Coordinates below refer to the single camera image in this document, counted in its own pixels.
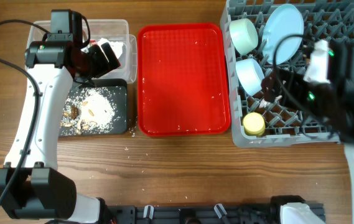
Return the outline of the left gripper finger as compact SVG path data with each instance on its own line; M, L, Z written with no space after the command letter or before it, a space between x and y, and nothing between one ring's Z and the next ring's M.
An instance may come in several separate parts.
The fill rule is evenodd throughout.
M107 65L108 65L108 70L112 71L120 67L120 62L114 53L113 49L111 48L109 43L104 43L101 44L101 49L103 50L106 58L107 58Z
M92 47L92 59L94 73L108 73L111 71L109 61L98 45Z

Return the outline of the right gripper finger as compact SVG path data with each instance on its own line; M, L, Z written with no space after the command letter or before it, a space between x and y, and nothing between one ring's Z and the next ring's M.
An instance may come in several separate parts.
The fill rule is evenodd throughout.
M261 81L263 92L280 92L281 86L276 78L276 73L270 73Z
M266 101L270 102L270 103L275 103L275 97L282 95L282 90L280 87L264 87L262 89L263 91L263 99L265 99Z

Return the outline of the white napkin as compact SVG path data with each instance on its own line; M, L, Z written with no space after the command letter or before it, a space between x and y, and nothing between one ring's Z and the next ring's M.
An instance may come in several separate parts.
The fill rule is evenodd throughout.
M105 54L105 50L102 47L102 45L109 44L117 59L120 59L120 56L123 54L123 45L124 45L123 42L118 42L118 41L113 42L113 41L109 41L108 39L101 38L96 44L101 48L101 51L104 54Z

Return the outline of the light blue bowl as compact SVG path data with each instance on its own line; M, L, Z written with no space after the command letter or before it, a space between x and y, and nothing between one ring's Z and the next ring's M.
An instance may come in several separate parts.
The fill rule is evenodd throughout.
M253 96L262 90L264 73L255 59L248 58L236 62L236 73L241 86L248 95Z

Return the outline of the yellow cup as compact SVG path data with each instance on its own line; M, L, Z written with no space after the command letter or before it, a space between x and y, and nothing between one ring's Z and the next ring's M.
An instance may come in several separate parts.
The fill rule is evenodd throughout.
M263 116L259 113L248 113L242 120L244 131L249 136L262 136L265 132L266 124Z

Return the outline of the green bowl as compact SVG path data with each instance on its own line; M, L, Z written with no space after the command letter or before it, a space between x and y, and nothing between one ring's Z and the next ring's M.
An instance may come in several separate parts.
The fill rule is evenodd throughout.
M241 55L248 54L258 46L258 33L247 18L231 21L230 35L235 49Z

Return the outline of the light blue plate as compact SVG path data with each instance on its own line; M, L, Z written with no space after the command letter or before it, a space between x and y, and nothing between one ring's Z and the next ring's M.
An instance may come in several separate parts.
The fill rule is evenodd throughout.
M267 63L272 64L277 44L292 34L304 33L304 20L299 10L292 4L279 6L270 15L263 30L262 41L265 42L263 56L268 56ZM276 64L279 65L291 59L302 42L301 37L291 37L285 40L277 51Z

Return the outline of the white plastic fork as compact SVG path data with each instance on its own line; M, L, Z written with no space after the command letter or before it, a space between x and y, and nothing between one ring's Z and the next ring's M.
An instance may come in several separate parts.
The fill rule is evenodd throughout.
M265 99L259 101L259 108L267 108L270 105L272 105L272 103L266 101Z

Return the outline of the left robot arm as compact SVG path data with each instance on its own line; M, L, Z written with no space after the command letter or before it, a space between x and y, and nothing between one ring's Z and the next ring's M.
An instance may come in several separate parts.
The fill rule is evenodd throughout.
M84 85L119 67L109 44L90 44L85 16L51 12L50 29L25 52L27 91L14 143L0 168L0 209L12 219L47 223L115 223L102 198L77 192L57 167L65 100L73 83Z

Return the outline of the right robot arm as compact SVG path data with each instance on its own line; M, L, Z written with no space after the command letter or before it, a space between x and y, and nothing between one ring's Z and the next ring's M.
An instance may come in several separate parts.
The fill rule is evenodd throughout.
M350 171L354 222L354 44L320 40L305 45L304 56L303 75L273 66L261 82L264 98L306 113L339 136Z

